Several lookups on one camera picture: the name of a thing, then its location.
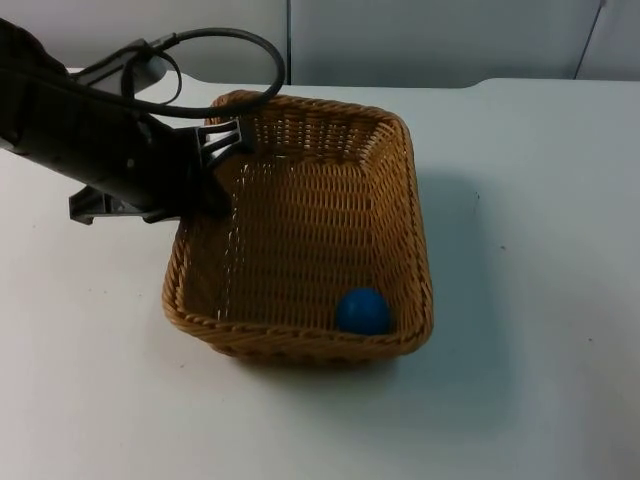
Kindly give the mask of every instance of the wicker basket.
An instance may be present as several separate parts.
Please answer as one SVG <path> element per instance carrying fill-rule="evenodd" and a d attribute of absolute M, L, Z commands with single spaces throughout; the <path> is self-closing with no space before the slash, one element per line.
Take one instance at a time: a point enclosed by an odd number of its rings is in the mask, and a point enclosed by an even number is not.
<path fill-rule="evenodd" d="M 180 223 L 167 317 L 242 358 L 359 363 L 416 350 L 433 328 L 432 289 L 404 123 L 377 108 L 288 96 L 250 119 L 258 152 L 216 172 L 233 215 Z M 338 331 L 338 301 L 367 286 L 389 302 L 393 331 Z"/>

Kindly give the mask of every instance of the robotic arm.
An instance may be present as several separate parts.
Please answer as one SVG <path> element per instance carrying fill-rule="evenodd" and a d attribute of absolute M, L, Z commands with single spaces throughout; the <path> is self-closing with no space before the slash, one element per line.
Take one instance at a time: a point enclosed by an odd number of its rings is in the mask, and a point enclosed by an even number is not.
<path fill-rule="evenodd" d="M 136 100 L 164 74 L 159 58 L 180 70 L 166 50 L 181 41 L 230 36 L 258 44 L 274 59 L 274 83 L 256 100 L 218 108 L 181 108 Z M 0 148 L 86 184 L 69 199 L 70 217 L 138 215 L 146 222 L 201 211 L 230 213 L 213 170 L 252 150 L 252 127 L 227 123 L 173 129 L 152 114 L 182 118 L 238 117 L 273 98 L 284 61 L 266 40 L 234 29 L 143 40 L 71 75 L 27 31 L 0 19 Z"/>

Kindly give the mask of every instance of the white table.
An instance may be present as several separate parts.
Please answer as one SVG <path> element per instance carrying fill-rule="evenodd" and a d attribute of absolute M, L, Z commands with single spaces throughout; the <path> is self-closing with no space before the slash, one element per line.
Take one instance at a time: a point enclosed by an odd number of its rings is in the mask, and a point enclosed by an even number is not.
<path fill-rule="evenodd" d="M 360 371 L 238 364 L 164 319 L 175 223 L 75 224 L 79 185 L 3 152 L 0 477 L 638 478 L 640 85 L 285 91 L 409 125 L 431 341 Z"/>

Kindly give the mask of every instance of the black cable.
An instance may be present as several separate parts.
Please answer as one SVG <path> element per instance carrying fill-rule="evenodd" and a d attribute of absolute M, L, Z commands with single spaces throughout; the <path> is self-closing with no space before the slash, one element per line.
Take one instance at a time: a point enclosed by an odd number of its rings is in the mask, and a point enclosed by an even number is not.
<path fill-rule="evenodd" d="M 75 82 L 70 82 L 69 77 L 67 76 L 53 75 L 49 72 L 42 71 L 42 69 L 33 68 L 31 66 L 20 64 L 18 62 L 10 61 L 5 64 L 2 64 L 0 65 L 0 70 L 25 75 L 29 78 L 37 79 L 43 83 L 46 83 L 50 87 L 55 88 L 57 90 L 62 90 L 71 94 L 92 98 L 94 100 L 98 100 L 111 105 L 118 105 L 120 107 L 127 108 L 129 110 L 141 111 L 141 112 L 146 112 L 146 113 L 155 114 L 155 115 L 162 115 L 166 117 L 177 117 L 177 118 L 201 119 L 201 118 L 210 118 L 210 117 L 230 117 L 230 116 L 242 115 L 244 113 L 248 113 L 249 111 L 254 110 L 266 104 L 269 100 L 271 100 L 273 97 L 277 95 L 277 93 L 280 91 L 280 88 L 284 84 L 284 80 L 285 80 L 286 68 L 285 68 L 284 60 L 282 59 L 282 56 L 280 55 L 280 52 L 278 51 L 278 49 L 271 42 L 253 33 L 246 32 L 244 30 L 231 29 L 231 28 L 205 28 L 200 30 L 183 32 L 180 34 L 173 34 L 169 37 L 165 37 L 164 39 L 161 39 L 159 43 L 156 42 L 153 48 L 158 49 L 159 51 L 164 51 L 177 45 L 180 42 L 190 40 L 193 38 L 204 38 L 204 37 L 239 38 L 239 39 L 254 43 L 259 47 L 261 47 L 271 56 L 271 58 L 276 64 L 276 68 L 277 68 L 276 78 L 274 79 L 271 86 L 269 86 L 269 88 L 267 88 L 264 92 L 262 92 L 260 95 L 256 96 L 255 98 L 252 98 L 250 100 L 245 100 L 243 102 L 238 102 L 230 105 L 222 105 L 218 107 L 186 108 L 186 107 L 174 107 L 169 105 L 160 105 L 153 102 L 121 97 L 119 95 L 96 90 Z M 120 51 L 120 55 L 122 54 L 123 50 L 127 50 L 127 47 L 125 47 Z"/>

